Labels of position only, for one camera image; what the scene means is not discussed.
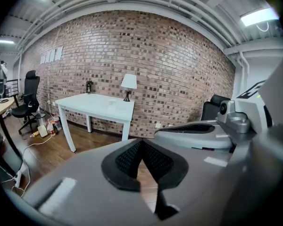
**ceiling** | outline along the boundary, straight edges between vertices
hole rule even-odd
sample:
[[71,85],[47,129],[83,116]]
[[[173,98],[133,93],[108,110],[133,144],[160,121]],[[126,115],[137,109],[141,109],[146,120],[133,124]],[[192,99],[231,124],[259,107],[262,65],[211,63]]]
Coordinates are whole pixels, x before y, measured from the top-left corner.
[[[242,15],[269,7],[265,0],[19,0],[0,27],[0,39],[12,40],[16,45],[0,45],[0,51],[25,50],[50,26],[82,9],[110,4],[109,9],[122,3],[150,5],[175,13],[228,56],[249,51],[248,43],[261,54],[267,49],[283,49],[283,30],[278,20],[268,22],[267,32],[260,31],[256,25],[245,27],[240,20]],[[265,30],[267,23],[258,25]]]

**ceiling light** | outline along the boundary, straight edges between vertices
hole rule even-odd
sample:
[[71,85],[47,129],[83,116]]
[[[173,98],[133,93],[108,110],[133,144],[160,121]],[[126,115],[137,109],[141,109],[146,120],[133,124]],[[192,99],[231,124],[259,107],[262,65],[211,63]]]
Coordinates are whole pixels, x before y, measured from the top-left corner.
[[272,8],[266,8],[241,18],[245,26],[250,26],[252,24],[257,24],[263,21],[279,19],[279,16],[275,13]]
[[0,40],[0,43],[14,43],[13,41],[8,41],[8,40]]

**white wall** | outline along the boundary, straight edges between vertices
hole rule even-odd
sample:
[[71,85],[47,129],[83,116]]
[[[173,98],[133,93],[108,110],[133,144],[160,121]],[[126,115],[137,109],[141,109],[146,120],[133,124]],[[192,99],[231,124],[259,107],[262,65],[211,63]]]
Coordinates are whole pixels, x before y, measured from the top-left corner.
[[273,73],[278,64],[280,63],[282,57],[252,57],[246,58],[250,64],[250,73],[247,74],[246,64],[245,66],[245,75],[246,78],[246,89],[241,89],[241,77],[242,77],[242,68],[238,63],[236,63],[236,72],[235,72],[235,81],[233,88],[233,98],[240,95],[243,91],[249,89],[254,84],[260,81],[268,79],[268,77]]
[[268,79],[274,72],[282,57],[254,57],[248,58],[250,73],[247,75],[246,88],[250,88],[259,81]]
[[13,70],[14,70],[14,59],[16,58],[16,54],[13,53],[0,53],[0,59],[6,63],[6,67],[8,69],[8,78],[7,80],[13,79]]

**small figurine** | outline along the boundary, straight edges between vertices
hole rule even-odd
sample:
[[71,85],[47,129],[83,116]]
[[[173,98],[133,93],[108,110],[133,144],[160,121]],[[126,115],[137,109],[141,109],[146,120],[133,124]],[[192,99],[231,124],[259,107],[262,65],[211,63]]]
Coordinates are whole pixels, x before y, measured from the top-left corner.
[[90,94],[91,93],[91,85],[93,84],[92,81],[87,81],[86,82],[86,93]]

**person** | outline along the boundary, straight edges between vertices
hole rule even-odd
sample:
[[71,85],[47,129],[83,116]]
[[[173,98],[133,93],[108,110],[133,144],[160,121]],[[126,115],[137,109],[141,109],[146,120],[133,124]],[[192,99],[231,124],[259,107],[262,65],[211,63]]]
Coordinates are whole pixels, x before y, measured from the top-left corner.
[[3,83],[4,85],[4,92],[3,95],[1,95],[1,98],[6,97],[6,80],[8,77],[8,69],[6,68],[6,63],[3,60],[0,60],[0,83]]

